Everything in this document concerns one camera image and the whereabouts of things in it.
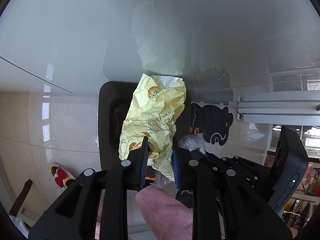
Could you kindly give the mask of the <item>yellow paper wrapper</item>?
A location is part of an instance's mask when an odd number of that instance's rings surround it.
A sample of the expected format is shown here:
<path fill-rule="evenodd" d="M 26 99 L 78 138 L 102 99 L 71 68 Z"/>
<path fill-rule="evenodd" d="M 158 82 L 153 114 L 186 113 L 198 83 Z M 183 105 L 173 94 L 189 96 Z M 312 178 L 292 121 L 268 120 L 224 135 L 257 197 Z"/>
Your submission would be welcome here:
<path fill-rule="evenodd" d="M 182 78 L 143 74 L 122 125 L 120 160 L 127 159 L 130 151 L 140 148 L 143 138 L 147 137 L 147 165 L 173 181 L 172 140 L 177 130 L 175 122 L 185 109 L 186 96 Z"/>

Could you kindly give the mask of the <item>crushed clear plastic bottle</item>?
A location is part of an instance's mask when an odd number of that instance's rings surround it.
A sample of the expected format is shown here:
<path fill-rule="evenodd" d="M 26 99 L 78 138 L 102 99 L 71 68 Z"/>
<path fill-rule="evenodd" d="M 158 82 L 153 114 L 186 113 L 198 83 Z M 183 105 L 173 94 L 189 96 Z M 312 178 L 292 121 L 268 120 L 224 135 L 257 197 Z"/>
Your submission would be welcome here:
<path fill-rule="evenodd" d="M 156 171 L 156 180 L 154 183 L 156 187 L 164 188 L 173 181 L 176 187 L 180 189 L 181 183 L 184 182 L 188 176 L 183 173 L 184 163 L 186 161 L 189 162 L 191 159 L 199 159 L 200 154 L 206 155 L 202 134 L 188 135 L 183 137 L 180 141 L 177 141 L 176 138 L 174 139 L 170 163 L 173 170 L 173 177 L 170 179 L 161 172 Z"/>

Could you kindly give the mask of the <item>black trash bin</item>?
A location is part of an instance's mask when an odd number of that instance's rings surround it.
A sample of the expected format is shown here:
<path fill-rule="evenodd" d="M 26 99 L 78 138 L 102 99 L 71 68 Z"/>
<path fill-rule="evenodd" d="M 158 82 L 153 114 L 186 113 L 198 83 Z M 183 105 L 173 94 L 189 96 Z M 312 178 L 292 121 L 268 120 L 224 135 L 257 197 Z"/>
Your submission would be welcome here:
<path fill-rule="evenodd" d="M 108 170 L 120 163 L 121 129 L 137 85 L 134 82 L 110 81 L 100 89 L 98 141 L 102 170 Z"/>

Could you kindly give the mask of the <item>red white slipper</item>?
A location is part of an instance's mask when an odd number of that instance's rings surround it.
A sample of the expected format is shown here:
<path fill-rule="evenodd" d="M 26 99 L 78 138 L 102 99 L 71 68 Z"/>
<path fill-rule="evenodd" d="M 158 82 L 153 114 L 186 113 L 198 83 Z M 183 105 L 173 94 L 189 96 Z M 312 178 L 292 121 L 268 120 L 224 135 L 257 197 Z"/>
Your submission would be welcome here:
<path fill-rule="evenodd" d="M 53 163 L 50 166 L 50 172 L 54 178 L 55 184 L 62 188 L 68 188 L 76 178 L 68 172 L 63 166 L 57 163 Z"/>

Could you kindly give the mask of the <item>black cat floor mat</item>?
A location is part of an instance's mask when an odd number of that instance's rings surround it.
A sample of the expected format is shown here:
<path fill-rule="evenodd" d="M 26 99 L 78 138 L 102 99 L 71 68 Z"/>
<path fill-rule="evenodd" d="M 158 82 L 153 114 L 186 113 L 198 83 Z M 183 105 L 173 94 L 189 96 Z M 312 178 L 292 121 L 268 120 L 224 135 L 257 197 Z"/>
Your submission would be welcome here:
<path fill-rule="evenodd" d="M 191 104 L 190 133 L 201 134 L 204 142 L 224 146 L 233 123 L 233 113 L 227 106 Z"/>

